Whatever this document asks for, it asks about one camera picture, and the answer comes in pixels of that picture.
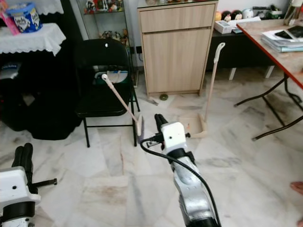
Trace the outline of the beige hand broom purple bristles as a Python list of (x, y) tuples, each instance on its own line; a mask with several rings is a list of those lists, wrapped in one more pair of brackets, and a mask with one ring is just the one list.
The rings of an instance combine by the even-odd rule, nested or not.
[(102, 80), (104, 80), (104, 82), (106, 82), (106, 84), (108, 85), (109, 89), (112, 90), (112, 92), (115, 94), (115, 97), (117, 97), (117, 99), (121, 102), (121, 104), (123, 105), (123, 107), (127, 110), (128, 114), (130, 114), (131, 119), (134, 122), (134, 130), (135, 130), (135, 134), (136, 134), (136, 139), (135, 141), (138, 143), (141, 143), (141, 141), (143, 140), (143, 116), (142, 115), (135, 115), (132, 110), (128, 107), (128, 104), (125, 103), (124, 99), (121, 97), (120, 93), (117, 91), (117, 89), (115, 89), (113, 82), (111, 80), (109, 80), (108, 75), (107, 74), (102, 74), (101, 76)]

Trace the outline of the beige long-handled dustpan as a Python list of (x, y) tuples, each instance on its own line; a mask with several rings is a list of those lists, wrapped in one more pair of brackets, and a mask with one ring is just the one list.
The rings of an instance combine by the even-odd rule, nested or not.
[(204, 114), (189, 114), (180, 117), (180, 121), (184, 123), (186, 132), (190, 138), (205, 138), (208, 133), (208, 112), (211, 103), (211, 97), (214, 90), (214, 80), (216, 76), (216, 70), (220, 58), (221, 51), (225, 47), (226, 43), (219, 43), (214, 54), (214, 67), (212, 70), (212, 76), (210, 79), (210, 85), (206, 91), (206, 105)]

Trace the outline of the green plastic box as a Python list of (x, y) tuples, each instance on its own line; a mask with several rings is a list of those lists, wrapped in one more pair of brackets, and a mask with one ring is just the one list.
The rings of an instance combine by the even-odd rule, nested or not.
[(106, 74), (108, 79), (113, 84), (126, 83), (126, 80), (128, 79), (128, 71), (126, 71), (126, 70), (98, 71), (94, 75), (92, 84), (93, 85), (104, 85), (104, 84), (106, 84), (106, 81), (103, 80), (103, 78), (102, 78), (103, 74)]

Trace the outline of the black folding chair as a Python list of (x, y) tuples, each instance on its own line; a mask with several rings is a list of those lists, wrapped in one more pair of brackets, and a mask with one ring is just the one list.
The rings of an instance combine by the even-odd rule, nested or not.
[(128, 48), (112, 38), (86, 40), (74, 48), (74, 71), (80, 95), (74, 111), (83, 119), (87, 147), (90, 147), (88, 129), (91, 128), (87, 118), (114, 117), (127, 112), (107, 84), (92, 84), (96, 72), (128, 71), (126, 83), (113, 83), (113, 86), (132, 111), (140, 110), (134, 90), (134, 70), (130, 56)]

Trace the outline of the light wooden cabinet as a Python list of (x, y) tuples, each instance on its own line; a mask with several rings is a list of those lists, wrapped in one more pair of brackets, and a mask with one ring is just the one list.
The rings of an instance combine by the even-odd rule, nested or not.
[(199, 94), (219, 0), (139, 0), (147, 96)]

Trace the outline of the grey blue bag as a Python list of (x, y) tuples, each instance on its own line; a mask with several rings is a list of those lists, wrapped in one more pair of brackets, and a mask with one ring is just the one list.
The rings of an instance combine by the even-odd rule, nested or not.
[(8, 62), (0, 68), (0, 80), (15, 79), (18, 77), (22, 63)]

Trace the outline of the black low console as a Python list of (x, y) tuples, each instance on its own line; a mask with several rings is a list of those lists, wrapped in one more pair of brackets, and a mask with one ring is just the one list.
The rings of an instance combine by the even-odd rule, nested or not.
[(273, 66), (274, 70), (279, 69), (266, 53), (244, 33), (222, 34), (214, 30), (210, 42), (208, 61), (206, 62), (206, 71), (213, 69), (215, 51), (220, 43), (226, 43), (226, 46), (222, 49), (219, 56), (219, 69), (270, 66)]

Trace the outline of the glass display cabinet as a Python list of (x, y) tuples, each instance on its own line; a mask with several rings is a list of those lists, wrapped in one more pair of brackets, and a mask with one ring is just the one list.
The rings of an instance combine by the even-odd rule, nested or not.
[(138, 60), (124, 0), (69, 0), (83, 40), (113, 38), (123, 43), (134, 67)]

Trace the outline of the white lace tablecloth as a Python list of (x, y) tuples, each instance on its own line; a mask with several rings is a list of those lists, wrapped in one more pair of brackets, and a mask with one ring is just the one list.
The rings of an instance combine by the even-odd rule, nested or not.
[(55, 23), (45, 23), (32, 33), (11, 34), (7, 27), (0, 28), (0, 51), (2, 53), (46, 51), (56, 55), (66, 36)]
[(28, 2), (32, 2), (35, 5), (39, 14), (63, 14), (63, 6), (61, 0), (28, 0)]

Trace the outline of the marble-top folding table red edge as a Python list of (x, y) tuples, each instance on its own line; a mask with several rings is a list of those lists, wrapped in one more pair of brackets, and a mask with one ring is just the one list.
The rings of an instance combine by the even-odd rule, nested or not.
[(288, 91), (287, 83), (288, 80), (292, 80), (292, 82), (294, 82), (300, 89), (303, 89), (303, 52), (279, 52), (274, 48), (270, 47), (270, 44), (262, 41), (264, 32), (285, 30), (289, 28), (289, 26), (284, 25), (281, 20), (273, 19), (256, 22), (241, 22), (237, 24), (237, 28), (242, 30), (243, 33), (253, 43), (255, 43), (267, 57), (269, 57), (273, 61), (274, 65), (278, 66), (284, 73), (282, 79), (264, 93), (241, 100), (240, 102), (234, 105), (235, 107), (237, 107), (251, 100), (262, 99), (264, 100), (268, 108), (270, 108), (274, 116), (278, 119), (279, 123), (282, 125), (282, 127), (280, 128), (267, 131), (252, 138), (252, 141), (256, 141), (258, 139), (264, 138), (265, 136), (291, 128), (297, 123), (303, 121), (303, 115), (301, 115), (294, 121), (285, 124), (279, 114), (277, 114), (275, 108), (273, 108), (271, 103), (266, 98), (266, 96), (269, 95), (269, 93), (271, 93), (272, 91), (274, 91), (277, 87), (279, 87), (280, 85), (284, 85), (286, 95), (288, 95), (288, 97), (292, 99), (295, 106), (297, 106), (301, 111), (303, 111), (303, 99), (299, 98), (294, 93), (290, 93), (290, 91)]

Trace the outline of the white paper sheet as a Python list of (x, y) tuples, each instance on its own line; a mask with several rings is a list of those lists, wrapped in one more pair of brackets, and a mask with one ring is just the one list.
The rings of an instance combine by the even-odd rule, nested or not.
[(261, 21), (260, 17), (251, 17), (251, 18), (245, 18), (245, 19), (239, 19), (239, 20), (231, 20), (229, 22), (229, 25), (232, 27), (236, 27), (239, 23), (245, 23), (245, 22), (256, 22)]

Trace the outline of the stack of white papers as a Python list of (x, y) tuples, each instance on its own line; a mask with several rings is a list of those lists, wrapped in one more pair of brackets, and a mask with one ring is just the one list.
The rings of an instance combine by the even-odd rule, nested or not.
[(262, 41), (268, 44), (277, 52), (303, 52), (303, 38), (283, 39), (275, 36), (275, 33), (282, 30), (273, 30), (262, 33)]

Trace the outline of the blue round tin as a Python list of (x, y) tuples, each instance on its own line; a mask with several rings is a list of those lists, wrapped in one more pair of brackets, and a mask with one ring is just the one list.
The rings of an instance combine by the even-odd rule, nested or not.
[(21, 33), (37, 32), (43, 27), (34, 2), (13, 4), (6, 9), (6, 13)]

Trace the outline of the round white blue doll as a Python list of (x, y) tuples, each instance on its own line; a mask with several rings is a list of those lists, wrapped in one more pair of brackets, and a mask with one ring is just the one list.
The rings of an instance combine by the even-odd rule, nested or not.
[(249, 19), (254, 17), (255, 14), (252, 9), (243, 9), (241, 15), (242, 19)]

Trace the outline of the black tablet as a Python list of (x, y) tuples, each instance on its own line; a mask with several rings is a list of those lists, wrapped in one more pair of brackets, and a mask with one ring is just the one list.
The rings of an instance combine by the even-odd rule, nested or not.
[(283, 39), (299, 39), (303, 38), (303, 26), (293, 26), (291, 28), (275, 33), (275, 36)]

